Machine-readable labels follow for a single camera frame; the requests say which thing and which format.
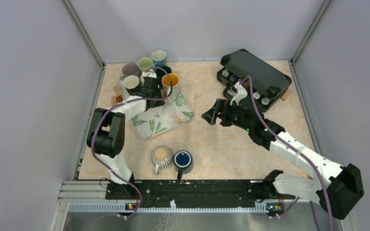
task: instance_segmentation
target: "light green mug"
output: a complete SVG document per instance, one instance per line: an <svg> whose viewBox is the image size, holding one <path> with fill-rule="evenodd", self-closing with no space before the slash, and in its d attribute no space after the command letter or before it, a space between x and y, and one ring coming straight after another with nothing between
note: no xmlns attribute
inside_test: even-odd
<svg viewBox="0 0 370 231"><path fill-rule="evenodd" d="M140 68L140 71L142 73L143 71L146 71L147 69L152 67L153 63L154 61L151 58L145 57L145 58L141 58L140 60L138 60L137 65Z"/></svg>

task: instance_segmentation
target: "speckled mug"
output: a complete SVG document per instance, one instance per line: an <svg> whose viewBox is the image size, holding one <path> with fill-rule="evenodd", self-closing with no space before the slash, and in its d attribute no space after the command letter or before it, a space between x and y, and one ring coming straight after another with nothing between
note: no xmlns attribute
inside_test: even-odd
<svg viewBox="0 0 370 231"><path fill-rule="evenodd" d="M161 158L160 156L158 157L159 149L163 149L166 152L165 158ZM154 174L158 175L161 169L168 167L172 163L172 159L173 159L173 152L171 148L165 145L158 145L157 147L155 147L151 152L151 162L155 166Z"/></svg>

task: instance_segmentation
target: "beige tabletop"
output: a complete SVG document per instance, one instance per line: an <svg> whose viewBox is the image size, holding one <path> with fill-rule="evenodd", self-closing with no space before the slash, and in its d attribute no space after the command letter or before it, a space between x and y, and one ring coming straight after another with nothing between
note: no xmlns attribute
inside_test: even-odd
<svg viewBox="0 0 370 231"><path fill-rule="evenodd" d="M291 77L287 61L269 61L270 65ZM241 128L222 127L219 119L215 126L201 118L217 98L224 98L224 85L216 79L216 72L222 66L219 62L168 63L172 72L180 78L180 88L194 110L194 118L171 131L149 140L139 140L132 123L126 124L123 154L135 179L167 180L176 179L173 165L154 175L154 166L150 161L152 149L158 145L167 145L174 152L189 151L194 158L193 170L183 175L185 180L198 179L263 179L273 169L297 176L306 176L289 161L251 141L247 131ZM101 86L97 107L111 106L111 97L115 95L113 86L122 76L123 64L108 64ZM283 126L293 137L304 145L314 149L303 110L294 84L292 94L284 102L278 100L264 115ZM98 163L86 148L79 179L110 178L108 170Z"/></svg>

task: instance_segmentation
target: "tray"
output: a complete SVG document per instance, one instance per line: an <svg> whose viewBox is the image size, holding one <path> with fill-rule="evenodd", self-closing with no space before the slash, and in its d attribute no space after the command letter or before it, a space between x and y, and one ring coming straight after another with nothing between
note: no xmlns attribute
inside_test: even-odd
<svg viewBox="0 0 370 231"><path fill-rule="evenodd" d="M130 94L122 86L123 79L124 77L120 77L117 84L123 99L126 100ZM148 140L177 128L190 122L194 117L194 111L181 91L170 97L174 97L172 103L166 100L163 106L150 108L131 119L135 135L140 140Z"/></svg>

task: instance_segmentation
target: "blue mug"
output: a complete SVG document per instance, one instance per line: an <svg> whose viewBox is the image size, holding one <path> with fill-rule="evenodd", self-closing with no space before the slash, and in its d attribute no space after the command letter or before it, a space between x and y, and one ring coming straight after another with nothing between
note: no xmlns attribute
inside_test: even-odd
<svg viewBox="0 0 370 231"><path fill-rule="evenodd" d="M192 171L194 167L194 161L192 158L191 153L182 150L175 153L173 157L173 164L175 170L178 171L177 179L180 180L182 178L182 174L189 173Z"/></svg>
<svg viewBox="0 0 370 231"><path fill-rule="evenodd" d="M151 59L152 59L152 61L154 61L152 66L159 66L159 67L166 66L166 64L167 64L167 53L165 51L161 51L161 50L154 51L151 54Z"/></svg>

